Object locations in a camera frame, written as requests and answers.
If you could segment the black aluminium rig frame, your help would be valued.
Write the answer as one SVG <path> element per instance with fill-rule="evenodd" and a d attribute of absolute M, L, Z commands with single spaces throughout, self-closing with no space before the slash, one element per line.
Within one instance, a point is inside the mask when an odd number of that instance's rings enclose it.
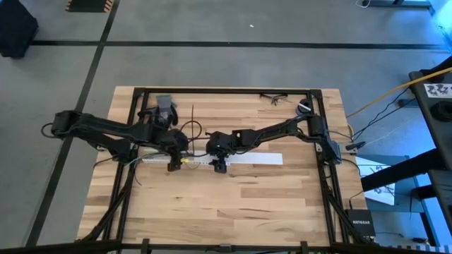
<path fill-rule="evenodd" d="M 106 152 L 98 155 L 83 216 L 79 243 L 96 251 L 157 249 L 294 251 L 360 253 L 371 248 L 345 213 L 349 198 L 365 208 L 364 194 L 347 142 L 347 119 L 337 89 L 288 90 L 288 98 L 273 106 L 259 94 L 277 90 L 206 87 L 117 87 L 108 118 L 126 124 L 146 122 L 137 113 L 154 106 L 158 95 L 170 95 L 179 125 L 191 135 L 194 104 L 195 140 L 182 154 L 208 155 L 209 134 L 258 130 L 298 116 L 295 109 L 308 99 L 312 113 L 324 118 L 326 130 L 340 147 L 342 162 L 323 158 L 321 146 L 287 136 L 261 143 L 249 152 L 281 153 L 283 165 L 228 164 L 227 173 L 214 166 L 143 163 L 137 158 L 120 164 Z"/>

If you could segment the black Netgear network switch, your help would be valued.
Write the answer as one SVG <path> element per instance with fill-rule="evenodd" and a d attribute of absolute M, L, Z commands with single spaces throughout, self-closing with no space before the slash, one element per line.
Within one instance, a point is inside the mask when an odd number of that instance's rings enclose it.
<path fill-rule="evenodd" d="M 356 228 L 363 237 L 371 242 L 375 242 L 376 233 L 371 212 L 369 210 L 346 210 L 345 213 L 352 222 L 354 228 Z"/>

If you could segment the orange black striped board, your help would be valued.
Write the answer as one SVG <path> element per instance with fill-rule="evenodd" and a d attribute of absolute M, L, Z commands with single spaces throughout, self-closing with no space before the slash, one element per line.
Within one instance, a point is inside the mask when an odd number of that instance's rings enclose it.
<path fill-rule="evenodd" d="M 107 13 L 113 7 L 113 0 L 69 0 L 66 11 L 76 13 Z"/>

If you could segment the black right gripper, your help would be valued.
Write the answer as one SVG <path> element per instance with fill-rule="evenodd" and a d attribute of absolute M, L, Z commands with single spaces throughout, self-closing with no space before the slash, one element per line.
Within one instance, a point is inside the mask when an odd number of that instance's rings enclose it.
<path fill-rule="evenodd" d="M 206 143 L 206 152 L 209 155 L 214 155 L 217 157 L 227 157 L 233 155 L 236 150 L 234 149 L 235 137 L 231 134 L 222 133 L 216 131 L 209 134 L 209 140 Z M 214 159 L 211 162 L 214 166 L 214 172 L 219 174 L 227 173 L 227 165 L 224 158 Z"/>

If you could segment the black safety glasses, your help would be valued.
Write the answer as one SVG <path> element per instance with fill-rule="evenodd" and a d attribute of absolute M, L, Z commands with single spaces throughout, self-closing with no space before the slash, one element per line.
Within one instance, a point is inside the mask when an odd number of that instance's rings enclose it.
<path fill-rule="evenodd" d="M 280 100 L 280 99 L 285 99 L 285 98 L 287 98 L 287 97 L 288 97 L 288 94 L 287 94 L 287 93 L 280 93 L 280 94 L 278 94 L 278 95 L 266 95 L 266 94 L 260 93 L 260 94 L 259 94 L 259 97 L 260 97 L 260 98 L 266 98 L 266 99 L 269 99 L 269 100 L 270 100 L 270 103 L 271 103 L 272 105 L 276 106 L 276 105 L 278 104 L 279 100 Z"/>

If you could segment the black tape roll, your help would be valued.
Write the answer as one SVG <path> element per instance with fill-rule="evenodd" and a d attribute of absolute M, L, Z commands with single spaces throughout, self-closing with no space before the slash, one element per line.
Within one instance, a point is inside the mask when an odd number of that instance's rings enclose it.
<path fill-rule="evenodd" d="M 308 99 L 301 99 L 295 109 L 298 116 L 312 113 L 312 105 Z"/>

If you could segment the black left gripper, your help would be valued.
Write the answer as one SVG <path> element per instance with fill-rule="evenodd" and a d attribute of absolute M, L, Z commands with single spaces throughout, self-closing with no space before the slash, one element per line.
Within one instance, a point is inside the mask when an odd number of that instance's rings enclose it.
<path fill-rule="evenodd" d="M 180 152 L 187 151 L 189 140 L 187 136 L 177 129 L 178 121 L 169 121 L 165 133 L 160 136 L 160 148 L 163 152 L 171 155 L 170 161 L 167 164 L 169 172 L 178 171 L 181 169 L 181 156 L 173 155 Z"/>

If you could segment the black case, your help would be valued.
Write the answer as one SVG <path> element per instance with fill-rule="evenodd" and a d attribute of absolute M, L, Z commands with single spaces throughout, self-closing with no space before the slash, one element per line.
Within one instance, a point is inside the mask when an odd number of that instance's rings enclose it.
<path fill-rule="evenodd" d="M 0 0 L 0 56 L 23 58 L 37 30 L 37 19 L 19 0 Z"/>

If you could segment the white slotted cable duct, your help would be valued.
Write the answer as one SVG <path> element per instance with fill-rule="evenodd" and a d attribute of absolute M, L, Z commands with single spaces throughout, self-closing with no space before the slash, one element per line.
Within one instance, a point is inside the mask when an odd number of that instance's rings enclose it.
<path fill-rule="evenodd" d="M 143 163 L 154 163 L 154 164 L 168 164 L 170 162 L 170 156 L 164 154 L 149 154 L 143 155 L 139 158 Z M 215 156 L 203 155 L 203 156 L 193 156 L 188 154 L 183 154 L 181 158 L 182 164 L 200 164 L 209 165 L 214 159 L 218 159 Z"/>

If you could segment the dark desk foot bar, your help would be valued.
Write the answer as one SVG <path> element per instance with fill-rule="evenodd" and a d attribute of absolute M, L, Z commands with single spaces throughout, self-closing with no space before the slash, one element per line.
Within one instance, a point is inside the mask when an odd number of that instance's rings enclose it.
<path fill-rule="evenodd" d="M 362 6 L 382 8 L 430 8 L 429 0 L 363 0 Z"/>

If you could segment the white paper sheet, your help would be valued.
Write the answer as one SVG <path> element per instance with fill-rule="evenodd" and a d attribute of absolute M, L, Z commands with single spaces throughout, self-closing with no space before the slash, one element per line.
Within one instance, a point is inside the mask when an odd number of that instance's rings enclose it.
<path fill-rule="evenodd" d="M 359 167 L 359 175 L 361 178 L 374 174 L 378 171 L 389 167 L 387 164 L 371 161 L 361 157 L 355 157 L 356 164 Z M 395 184 L 391 183 L 373 190 L 368 190 L 364 193 L 365 198 L 381 202 L 387 205 L 395 204 Z"/>

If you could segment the white duct cover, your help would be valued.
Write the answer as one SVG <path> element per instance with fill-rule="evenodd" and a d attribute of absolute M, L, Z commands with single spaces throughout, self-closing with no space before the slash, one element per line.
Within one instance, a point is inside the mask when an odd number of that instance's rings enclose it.
<path fill-rule="evenodd" d="M 230 155 L 225 159 L 228 164 L 283 165 L 281 153 L 247 152 L 242 155 Z"/>

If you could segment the white marker print sheet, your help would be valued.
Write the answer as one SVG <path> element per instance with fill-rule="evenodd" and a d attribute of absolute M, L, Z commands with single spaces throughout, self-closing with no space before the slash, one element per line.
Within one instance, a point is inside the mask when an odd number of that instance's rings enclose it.
<path fill-rule="evenodd" d="M 425 83 L 424 89 L 429 98 L 452 99 L 452 83 Z"/>

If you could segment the grey cuffed work glove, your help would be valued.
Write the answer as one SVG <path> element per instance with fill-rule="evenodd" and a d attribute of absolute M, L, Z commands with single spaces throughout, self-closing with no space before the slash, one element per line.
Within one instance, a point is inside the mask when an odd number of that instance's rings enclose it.
<path fill-rule="evenodd" d="M 179 122 L 177 110 L 172 102 L 170 95 L 158 95 L 156 113 L 159 116 L 159 120 L 163 123 L 176 126 Z"/>

